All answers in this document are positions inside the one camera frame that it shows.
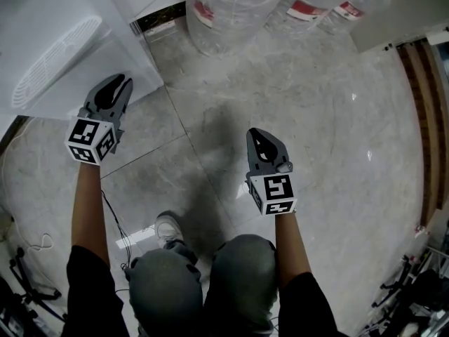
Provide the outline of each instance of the tile grout line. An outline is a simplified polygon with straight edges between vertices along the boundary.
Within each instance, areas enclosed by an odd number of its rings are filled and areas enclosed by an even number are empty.
[[[215,191],[215,188],[213,187],[212,181],[210,181],[209,175],[208,175],[208,173],[206,172],[206,169],[204,168],[203,164],[201,163],[201,160],[200,160],[200,158],[199,158],[199,156],[198,156],[198,153],[197,153],[196,150],[195,150],[194,144],[193,144],[192,141],[190,140],[190,136],[189,136],[189,134],[187,133],[187,130],[186,130],[184,124],[182,123],[181,117],[180,117],[180,115],[177,113],[176,106],[175,106],[175,104],[173,103],[173,101],[172,101],[172,99],[171,99],[170,93],[168,92],[168,89],[167,89],[167,85],[164,84],[163,87],[165,88],[166,93],[167,93],[167,96],[168,96],[168,99],[170,100],[171,105],[173,106],[173,109],[174,109],[175,112],[176,112],[176,116],[177,116],[178,119],[180,120],[181,126],[182,126],[182,128],[184,129],[185,135],[186,135],[187,138],[189,139],[190,146],[192,146],[192,149],[193,149],[193,151],[194,151],[194,154],[195,154],[196,158],[198,159],[199,166],[203,169],[204,174],[206,175],[206,178],[208,179],[208,182],[209,182],[209,184],[210,184],[210,187],[212,188],[213,193],[214,193],[215,196],[217,197],[217,200],[218,200],[218,202],[220,203],[220,206],[223,208],[223,211],[224,211],[224,213],[226,214],[226,217],[227,217],[228,221],[231,223],[231,226],[234,228],[234,231],[237,232],[236,226],[235,226],[234,223],[232,222],[232,219],[229,217],[229,214],[227,213],[227,210],[226,210],[225,206],[223,206],[222,200],[221,200],[220,197],[218,196],[217,191]]]
[[[134,161],[137,161],[138,159],[141,159],[142,157],[147,156],[148,154],[151,154],[152,152],[154,152],[156,150],[159,150],[161,147],[167,146],[169,143],[172,143],[173,141],[176,141],[177,139],[179,139],[181,137],[184,137],[184,136],[186,136],[186,133],[184,133],[181,136],[178,136],[178,137],[176,137],[176,138],[174,138],[174,139],[172,139],[172,140],[170,140],[170,141],[168,141],[166,143],[163,143],[161,146],[158,146],[158,147],[156,147],[155,149],[153,149],[151,151],[145,152],[142,156],[139,156],[139,157],[135,158],[134,160],[127,162],[126,164],[124,164],[123,166],[119,167],[118,169],[109,172],[107,175],[104,175],[103,177],[101,177],[101,180],[103,178],[106,178],[109,175],[112,175],[114,172],[117,172],[118,170],[121,170],[123,167],[125,167],[125,166],[127,166],[129,164],[132,164]]]

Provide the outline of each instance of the white cube with black markers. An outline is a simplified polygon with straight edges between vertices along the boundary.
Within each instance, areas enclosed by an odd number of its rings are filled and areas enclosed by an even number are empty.
[[[65,137],[65,145],[73,159],[86,164],[100,165],[115,146],[114,124],[73,117]]]
[[[262,215],[278,215],[295,210],[297,198],[292,173],[249,177],[250,193]]]

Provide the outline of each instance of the white appliance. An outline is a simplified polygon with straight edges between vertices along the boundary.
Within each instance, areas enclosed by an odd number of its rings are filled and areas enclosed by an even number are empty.
[[[117,73],[131,103],[162,86],[122,15],[112,0],[0,0],[0,113],[68,119]]]

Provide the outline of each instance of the forearm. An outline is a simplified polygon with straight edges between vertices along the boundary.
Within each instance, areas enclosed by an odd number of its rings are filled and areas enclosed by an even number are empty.
[[[72,216],[72,246],[92,251],[109,266],[100,167],[81,164]]]
[[[275,219],[279,290],[282,290],[293,278],[311,269],[295,214],[276,215]]]

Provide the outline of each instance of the bottle label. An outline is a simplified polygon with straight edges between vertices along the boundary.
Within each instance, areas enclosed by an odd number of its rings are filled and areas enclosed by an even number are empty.
[[[358,20],[363,15],[365,15],[363,11],[360,11],[359,9],[355,8],[354,5],[352,5],[349,1],[346,1],[340,6],[337,6],[336,8],[334,8],[334,11],[338,15],[341,15],[343,18],[348,19],[350,21]]]
[[[205,26],[212,28],[213,12],[199,0],[195,0],[194,14]]]
[[[317,8],[316,6],[297,0],[292,7],[288,9],[287,14],[299,20],[313,21],[325,14],[326,11],[327,10],[324,8]]]

